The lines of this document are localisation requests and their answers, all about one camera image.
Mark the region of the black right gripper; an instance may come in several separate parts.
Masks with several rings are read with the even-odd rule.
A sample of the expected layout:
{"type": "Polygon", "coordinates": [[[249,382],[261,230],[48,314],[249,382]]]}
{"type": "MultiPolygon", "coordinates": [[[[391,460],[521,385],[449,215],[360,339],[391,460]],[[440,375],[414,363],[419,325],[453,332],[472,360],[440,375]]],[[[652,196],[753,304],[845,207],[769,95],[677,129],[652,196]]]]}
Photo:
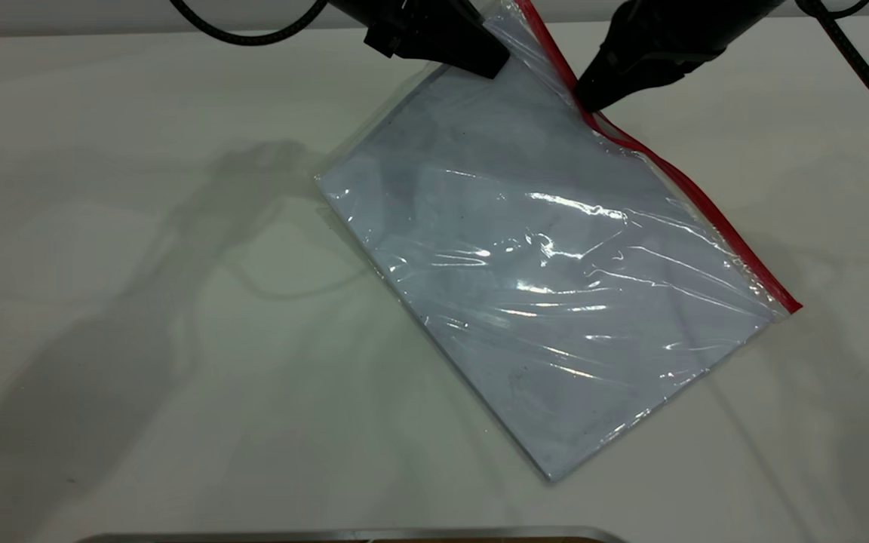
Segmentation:
{"type": "Polygon", "coordinates": [[[573,96],[586,112],[662,88],[713,61],[782,1],[625,1],[573,96]],[[685,51],[649,51],[678,44],[685,51]]]}

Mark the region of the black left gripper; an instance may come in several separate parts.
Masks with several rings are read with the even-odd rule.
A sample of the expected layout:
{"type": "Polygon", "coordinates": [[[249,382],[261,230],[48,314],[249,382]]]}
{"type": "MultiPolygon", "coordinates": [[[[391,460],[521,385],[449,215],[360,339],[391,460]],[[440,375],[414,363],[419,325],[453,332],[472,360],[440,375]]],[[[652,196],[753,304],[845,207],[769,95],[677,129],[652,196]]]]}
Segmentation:
{"type": "Polygon", "coordinates": [[[328,1],[362,26],[364,42],[386,57],[428,60],[493,79],[510,52],[481,24],[472,1],[328,1]]]}

